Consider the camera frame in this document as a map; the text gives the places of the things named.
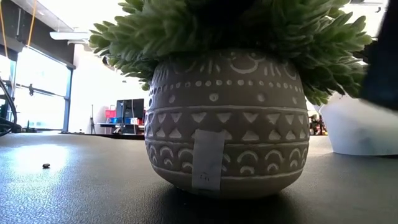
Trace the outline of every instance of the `masking tape label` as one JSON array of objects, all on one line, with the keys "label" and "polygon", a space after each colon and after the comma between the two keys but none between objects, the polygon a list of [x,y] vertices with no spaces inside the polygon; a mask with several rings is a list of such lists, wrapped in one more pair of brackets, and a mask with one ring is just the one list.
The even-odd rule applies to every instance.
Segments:
[{"label": "masking tape label", "polygon": [[225,133],[195,131],[192,188],[219,191],[223,165]]}]

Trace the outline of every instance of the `red box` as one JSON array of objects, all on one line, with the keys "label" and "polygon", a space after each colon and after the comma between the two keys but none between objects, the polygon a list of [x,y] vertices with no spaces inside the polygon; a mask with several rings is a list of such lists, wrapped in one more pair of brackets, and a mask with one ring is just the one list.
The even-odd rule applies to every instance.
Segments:
[{"label": "red box", "polygon": [[105,110],[105,118],[115,118],[116,110]]}]

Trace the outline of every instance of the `wall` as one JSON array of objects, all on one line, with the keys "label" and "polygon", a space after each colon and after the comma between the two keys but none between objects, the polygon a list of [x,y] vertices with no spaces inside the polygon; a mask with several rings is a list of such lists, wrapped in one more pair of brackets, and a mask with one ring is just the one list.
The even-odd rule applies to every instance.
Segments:
[{"label": "wall", "polygon": [[[141,90],[139,82],[133,78],[124,78],[102,64],[100,58],[84,50],[82,45],[75,46],[69,131],[90,133],[91,105],[94,122],[106,122],[105,110],[116,104],[116,100],[146,98],[147,92]],[[104,128],[95,126],[97,134],[103,134]]]}]

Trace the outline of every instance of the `green plant leaves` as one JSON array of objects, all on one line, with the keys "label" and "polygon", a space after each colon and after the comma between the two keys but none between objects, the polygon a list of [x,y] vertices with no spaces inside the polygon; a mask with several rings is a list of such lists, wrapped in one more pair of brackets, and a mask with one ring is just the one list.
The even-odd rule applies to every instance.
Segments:
[{"label": "green plant leaves", "polygon": [[352,13],[340,10],[349,0],[255,0],[224,27],[195,14],[212,1],[125,0],[119,5],[127,15],[95,24],[89,46],[123,75],[140,78],[145,90],[158,63],[172,54],[241,48],[293,62],[313,104],[327,103],[334,91],[358,95],[366,68],[352,52],[372,38],[363,32],[364,16],[348,23]]}]

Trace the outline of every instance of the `desk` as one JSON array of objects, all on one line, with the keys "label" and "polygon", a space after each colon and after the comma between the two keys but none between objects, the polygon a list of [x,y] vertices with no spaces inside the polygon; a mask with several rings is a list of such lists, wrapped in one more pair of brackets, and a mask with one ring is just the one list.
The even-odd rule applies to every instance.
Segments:
[{"label": "desk", "polygon": [[397,172],[397,159],[334,154],[327,136],[312,136],[296,183],[222,202],[161,179],[144,141],[11,134],[0,138],[0,223],[394,224]]},{"label": "desk", "polygon": [[[119,128],[122,126],[121,123],[113,124],[113,123],[97,123],[101,128],[111,128],[111,133],[118,133]],[[136,127],[136,134],[144,134],[144,126],[143,125],[138,125],[138,124],[124,124],[124,127],[126,129],[132,129],[134,130],[134,126]]]}]

